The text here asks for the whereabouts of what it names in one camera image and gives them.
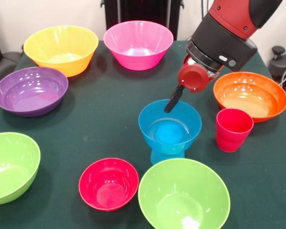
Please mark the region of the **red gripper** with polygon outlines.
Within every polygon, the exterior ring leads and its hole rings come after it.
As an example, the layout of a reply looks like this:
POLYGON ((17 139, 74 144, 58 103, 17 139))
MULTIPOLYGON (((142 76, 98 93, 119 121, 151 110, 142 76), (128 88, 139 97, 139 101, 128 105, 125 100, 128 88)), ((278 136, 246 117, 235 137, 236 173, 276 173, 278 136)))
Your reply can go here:
POLYGON ((178 86, 173 90, 164 111, 170 113, 173 110, 182 97, 184 88, 192 93, 201 92, 217 76, 218 71, 212 72, 197 63, 190 55, 186 55, 182 68, 178 73, 178 86))

